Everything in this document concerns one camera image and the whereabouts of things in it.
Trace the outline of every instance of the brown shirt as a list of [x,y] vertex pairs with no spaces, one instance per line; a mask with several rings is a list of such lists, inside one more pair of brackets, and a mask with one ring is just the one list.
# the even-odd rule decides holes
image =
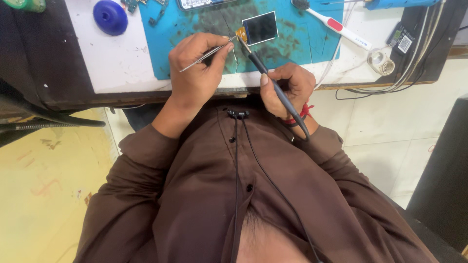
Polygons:
[[[235,130],[224,108],[203,110],[180,141],[150,125],[122,140],[123,154],[89,203],[75,262],[228,263],[248,210],[316,262],[294,212],[257,164],[240,121],[233,238]],[[264,111],[248,110],[245,123],[258,159],[297,210],[322,261],[437,262],[359,173],[335,131],[319,127],[309,142],[291,142]]]

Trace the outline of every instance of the soldering iron handle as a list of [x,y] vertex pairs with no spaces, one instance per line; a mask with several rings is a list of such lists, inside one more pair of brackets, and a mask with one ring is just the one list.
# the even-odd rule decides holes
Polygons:
[[[268,69],[265,67],[265,64],[260,60],[258,57],[257,52],[252,52],[249,54],[249,59],[254,63],[254,65],[257,67],[258,71],[262,74],[267,74]],[[292,115],[294,120],[299,124],[299,126],[303,129],[304,133],[308,133],[307,127],[304,124],[304,121],[300,117],[299,113],[296,111],[294,108],[293,104],[289,101],[288,97],[286,97],[286,94],[283,92],[283,90],[279,87],[278,83],[275,80],[271,80],[273,82],[273,86],[276,91],[276,95],[278,95],[279,100],[281,103],[284,105],[287,111]]]

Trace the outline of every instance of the fingernail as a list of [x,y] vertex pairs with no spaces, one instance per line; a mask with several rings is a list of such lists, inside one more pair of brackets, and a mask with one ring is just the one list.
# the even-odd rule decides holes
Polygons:
[[260,77],[260,85],[265,86],[266,84],[268,84],[268,81],[269,81],[268,75],[263,73],[262,76]]

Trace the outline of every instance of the lcd screen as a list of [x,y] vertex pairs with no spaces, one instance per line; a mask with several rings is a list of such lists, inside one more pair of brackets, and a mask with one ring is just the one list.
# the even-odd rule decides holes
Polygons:
[[247,33],[247,44],[255,45],[278,37],[275,11],[242,20]]

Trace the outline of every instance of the smartphone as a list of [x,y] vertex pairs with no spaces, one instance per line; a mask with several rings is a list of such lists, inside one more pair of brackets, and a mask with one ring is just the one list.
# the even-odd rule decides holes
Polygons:
[[177,4],[182,11],[190,11],[197,8],[210,7],[232,1],[237,0],[177,0]]
[[275,11],[242,20],[247,45],[252,46],[278,37]]

